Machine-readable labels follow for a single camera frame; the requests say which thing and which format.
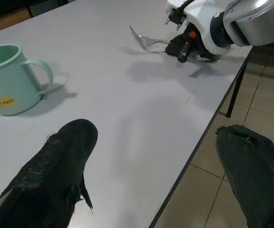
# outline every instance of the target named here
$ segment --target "table surface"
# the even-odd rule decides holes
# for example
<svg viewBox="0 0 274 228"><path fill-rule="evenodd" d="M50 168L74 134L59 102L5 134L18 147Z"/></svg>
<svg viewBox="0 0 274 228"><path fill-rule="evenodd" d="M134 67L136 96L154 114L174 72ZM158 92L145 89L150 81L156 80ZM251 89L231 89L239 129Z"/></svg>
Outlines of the table surface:
<svg viewBox="0 0 274 228"><path fill-rule="evenodd" d="M150 225L250 51L233 46L216 63L185 64L143 51L130 24L154 38L179 34L164 25L165 4L80 0L0 31L0 44L21 44L55 77L35 107L0 116L0 193L50 134L85 118L98 128L84 171L94 210L77 203L69 227Z"/></svg>

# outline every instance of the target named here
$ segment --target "yellow label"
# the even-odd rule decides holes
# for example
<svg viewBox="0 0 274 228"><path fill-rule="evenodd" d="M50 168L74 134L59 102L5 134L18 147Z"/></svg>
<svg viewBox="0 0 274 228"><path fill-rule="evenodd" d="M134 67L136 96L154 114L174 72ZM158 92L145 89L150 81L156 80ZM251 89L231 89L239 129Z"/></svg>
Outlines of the yellow label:
<svg viewBox="0 0 274 228"><path fill-rule="evenodd" d="M11 105L14 105L16 101L12 98L9 98L7 96L0 98L0 108L9 107Z"/></svg>

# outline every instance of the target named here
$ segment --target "metal fork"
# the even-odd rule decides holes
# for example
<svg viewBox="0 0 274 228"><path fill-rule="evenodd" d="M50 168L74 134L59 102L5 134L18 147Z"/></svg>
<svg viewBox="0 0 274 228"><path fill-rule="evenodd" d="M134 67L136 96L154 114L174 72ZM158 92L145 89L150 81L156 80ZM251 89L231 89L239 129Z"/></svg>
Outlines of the metal fork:
<svg viewBox="0 0 274 228"><path fill-rule="evenodd" d="M162 39L153 39L151 37L144 37L144 36L141 36L139 34L137 34L132 26L129 26L131 28L131 32L132 32L132 35L133 37L135 38L135 40L139 43L139 45L142 47L142 49L144 49L145 51L151 51L149 50L148 48L150 46L152 46L153 44L156 44L156 43L162 43L162 44L170 44L169 41L166 41L166 40L162 40Z"/></svg>

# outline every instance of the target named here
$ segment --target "tiled floor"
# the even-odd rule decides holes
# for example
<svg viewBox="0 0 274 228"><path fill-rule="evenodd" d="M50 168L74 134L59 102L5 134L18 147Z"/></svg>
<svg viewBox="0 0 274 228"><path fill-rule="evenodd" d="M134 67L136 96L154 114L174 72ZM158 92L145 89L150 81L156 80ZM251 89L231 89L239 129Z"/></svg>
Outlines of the tiled floor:
<svg viewBox="0 0 274 228"><path fill-rule="evenodd" d="M247 228L215 149L218 126L243 124L274 142L274 57L253 54L231 118L231 93L192 164L161 215L157 228Z"/></svg>

